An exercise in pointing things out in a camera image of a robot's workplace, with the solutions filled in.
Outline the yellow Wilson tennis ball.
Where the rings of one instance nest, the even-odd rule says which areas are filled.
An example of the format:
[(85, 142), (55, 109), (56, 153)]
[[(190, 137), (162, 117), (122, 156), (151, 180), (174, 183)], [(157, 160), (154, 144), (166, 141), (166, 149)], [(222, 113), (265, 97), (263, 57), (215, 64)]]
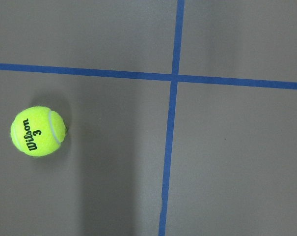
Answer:
[(44, 106), (34, 106), (18, 113), (10, 128), (14, 146), (32, 157), (42, 157), (57, 151), (66, 136), (63, 118)]

